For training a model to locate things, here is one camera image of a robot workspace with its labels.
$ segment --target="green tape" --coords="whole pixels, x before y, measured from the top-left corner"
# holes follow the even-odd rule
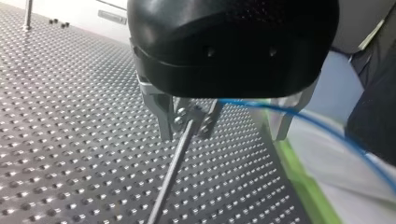
[[[265,126],[269,129],[268,114],[264,112]],[[288,140],[274,142],[285,173],[299,196],[306,213],[314,224],[342,224],[332,205],[315,179],[306,174]]]

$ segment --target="perforated metal table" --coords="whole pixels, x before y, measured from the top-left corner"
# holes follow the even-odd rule
[[[145,223],[179,135],[161,141],[130,47],[22,22],[0,5],[0,223]],[[161,223],[309,223],[266,138],[226,106],[187,152]]]

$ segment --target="white surface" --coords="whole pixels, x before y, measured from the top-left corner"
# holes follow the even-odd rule
[[[342,131],[342,126],[330,119],[309,114]],[[318,181],[343,223],[396,223],[395,195],[344,144],[298,119],[294,119],[290,125],[288,139],[307,174]],[[394,167],[372,157],[396,179]]]
[[[127,0],[106,0],[116,5],[126,5]],[[25,8],[25,0],[0,0],[2,3],[14,7]],[[33,12],[52,19],[68,21],[72,26],[108,38],[129,43],[128,25],[122,25],[98,17],[98,10],[102,9],[126,18],[126,11],[111,7],[95,0],[34,0]]]
[[[318,182],[345,224],[394,224],[396,210],[372,198]]]

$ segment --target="blue pneumatic hose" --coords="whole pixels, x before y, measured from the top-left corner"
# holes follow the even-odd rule
[[[241,106],[261,108],[261,109],[266,108],[266,109],[274,110],[277,112],[286,113],[288,115],[303,119],[303,120],[319,127],[320,129],[330,133],[335,138],[341,140],[342,142],[345,142],[348,145],[347,148],[350,151],[352,151],[353,153],[355,153],[356,155],[358,155],[373,170],[373,172],[375,174],[380,176],[389,185],[389,187],[393,191],[393,194],[396,196],[396,182],[395,182],[395,180],[385,170],[383,170],[381,167],[376,165],[367,156],[367,154],[363,150],[361,150],[359,145],[356,144],[353,140],[351,140],[350,138],[337,132],[336,130],[332,129],[331,127],[322,123],[321,121],[319,121],[317,119],[313,119],[313,118],[305,115],[304,113],[299,113],[298,111],[296,111],[292,108],[281,107],[281,106],[277,106],[277,105],[270,105],[270,104],[263,103],[263,102],[240,101],[240,100],[233,100],[233,99],[220,99],[219,101],[224,104],[241,105]]]

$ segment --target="metal bracket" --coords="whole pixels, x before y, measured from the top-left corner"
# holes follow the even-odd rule
[[[181,132],[187,125],[188,113],[191,111],[191,101],[188,98],[177,98],[175,104],[175,120],[173,128],[175,132]]]
[[[223,107],[224,107],[224,104],[218,100],[215,100],[212,103],[212,106],[210,106],[209,112],[207,113],[207,115],[204,119],[204,123],[203,123],[200,133],[199,133],[199,136],[201,138],[206,139],[212,135],[213,130],[215,129],[216,123],[219,120],[220,113],[221,113],[221,110]]]
[[[312,95],[314,94],[315,87],[318,84],[318,79],[312,83],[308,88],[303,90],[301,93],[297,95],[290,96],[286,98],[284,102],[280,102],[279,99],[272,99],[271,104],[281,105],[281,106],[289,106],[296,111],[301,111],[304,109],[309,102],[311,101]],[[272,135],[272,139],[274,141],[283,141],[288,136],[289,128],[291,122],[293,121],[294,116],[285,115],[284,113],[272,113],[269,112],[270,115],[270,132]]]
[[[173,132],[171,124],[174,120],[173,97],[158,90],[151,83],[143,81],[143,78],[140,76],[137,76],[137,79],[146,107],[157,117],[161,139],[163,141],[172,140]]]

